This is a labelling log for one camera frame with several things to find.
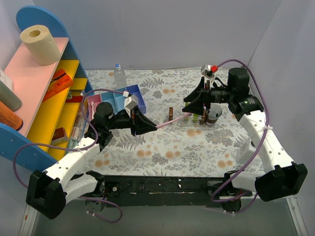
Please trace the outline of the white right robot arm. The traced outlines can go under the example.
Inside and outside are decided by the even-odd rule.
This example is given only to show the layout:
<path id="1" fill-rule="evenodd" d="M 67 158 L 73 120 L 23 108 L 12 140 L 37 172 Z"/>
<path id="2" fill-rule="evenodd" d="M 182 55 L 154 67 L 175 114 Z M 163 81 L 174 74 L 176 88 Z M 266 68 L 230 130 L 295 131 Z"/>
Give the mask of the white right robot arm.
<path id="1" fill-rule="evenodd" d="M 226 103 L 249 135 L 237 151 L 237 162 L 245 164 L 256 152 L 264 169 L 263 175 L 245 171 L 226 173 L 224 176 L 228 180 L 223 182 L 223 191 L 231 196 L 240 189 L 252 191 L 265 202 L 296 195 L 307 176 L 307 168 L 304 164 L 295 163 L 267 124 L 267 110 L 257 97 L 250 94 L 247 70 L 240 67 L 230 69 L 227 85 L 220 87 L 214 83 L 216 71 L 216 66 L 201 68 L 200 83 L 184 99 L 188 105 L 182 111 L 201 116 L 213 103 Z"/>

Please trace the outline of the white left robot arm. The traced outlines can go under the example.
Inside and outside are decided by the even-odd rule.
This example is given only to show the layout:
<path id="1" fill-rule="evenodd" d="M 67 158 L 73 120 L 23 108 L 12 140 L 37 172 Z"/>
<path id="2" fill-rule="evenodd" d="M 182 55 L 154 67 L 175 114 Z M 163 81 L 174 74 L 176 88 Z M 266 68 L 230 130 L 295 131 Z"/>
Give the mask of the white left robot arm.
<path id="1" fill-rule="evenodd" d="M 112 105 L 97 105 L 94 118 L 74 152 L 43 172 L 34 171 L 29 180 L 26 203 L 49 219 L 56 218 L 70 201 L 85 195 L 101 196 L 105 191 L 102 174 L 87 171 L 75 174 L 92 157 L 99 154 L 113 138 L 113 129 L 129 128 L 133 136 L 157 130 L 157 126 L 140 111 L 138 106 L 129 112 L 114 113 Z"/>

